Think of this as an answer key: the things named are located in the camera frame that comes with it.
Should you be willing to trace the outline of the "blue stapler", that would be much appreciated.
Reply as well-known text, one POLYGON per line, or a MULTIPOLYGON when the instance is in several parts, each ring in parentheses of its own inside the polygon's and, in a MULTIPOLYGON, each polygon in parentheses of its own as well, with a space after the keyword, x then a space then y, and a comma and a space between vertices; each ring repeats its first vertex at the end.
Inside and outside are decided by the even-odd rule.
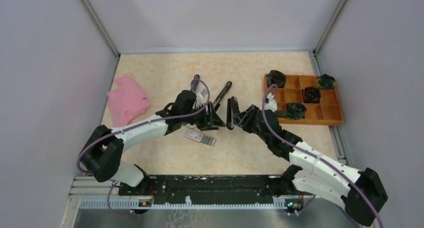
MULTIPOLYGON (((193 93, 195 93, 195 94, 198 92, 196 90, 197 90, 197 88, 199 86, 199 79, 200 79, 200 75, 199 74, 195 74, 194 77, 193 77, 193 80, 192 80, 192 82, 190 84, 191 91, 193 93)), ((213 101, 212 105, 213 105, 215 111, 217 111, 219 109, 221 101, 224 99, 224 96, 231 89, 232 84, 233 83, 231 81, 227 81, 226 84, 225 84, 225 86, 223 87, 223 89, 221 90, 221 92, 219 93, 219 95, 217 96, 217 98, 213 101)))

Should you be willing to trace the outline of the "black stapler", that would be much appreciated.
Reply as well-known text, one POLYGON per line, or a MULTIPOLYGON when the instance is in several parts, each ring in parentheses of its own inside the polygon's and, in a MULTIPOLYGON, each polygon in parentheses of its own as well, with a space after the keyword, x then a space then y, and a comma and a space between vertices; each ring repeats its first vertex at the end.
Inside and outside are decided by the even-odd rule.
POLYGON ((233 115, 240 112, 238 99, 234 96, 227 99, 227 110, 226 110, 226 127, 228 130, 234 129, 233 115))

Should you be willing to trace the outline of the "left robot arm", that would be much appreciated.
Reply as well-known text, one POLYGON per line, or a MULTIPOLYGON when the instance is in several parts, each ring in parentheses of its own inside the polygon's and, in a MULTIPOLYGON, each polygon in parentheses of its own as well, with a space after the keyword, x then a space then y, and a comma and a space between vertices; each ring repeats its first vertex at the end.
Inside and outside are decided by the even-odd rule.
POLYGON ((213 103, 203 98, 201 93, 183 90, 174 102, 145 120, 115 128, 98 126, 81 150, 77 166, 85 167, 99 183, 115 181, 130 186, 138 195, 146 194, 150 188, 148 175, 137 165, 122 161, 123 153, 143 142, 169 135, 183 124, 196 126, 200 131, 225 127, 213 103))

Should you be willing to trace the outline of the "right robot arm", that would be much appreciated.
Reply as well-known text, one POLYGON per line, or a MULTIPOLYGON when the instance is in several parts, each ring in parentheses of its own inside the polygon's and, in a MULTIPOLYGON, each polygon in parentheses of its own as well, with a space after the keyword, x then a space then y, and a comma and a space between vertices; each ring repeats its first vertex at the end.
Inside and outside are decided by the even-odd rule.
POLYGON ((251 105, 240 111, 237 104, 227 108, 228 127, 240 127, 257 135, 277 157, 291 163, 280 178, 287 194, 310 193, 332 202, 355 222, 370 227, 384 223, 379 215, 388 201, 380 176, 367 167, 359 170, 340 163, 312 148, 299 136, 282 129, 271 110, 251 105))

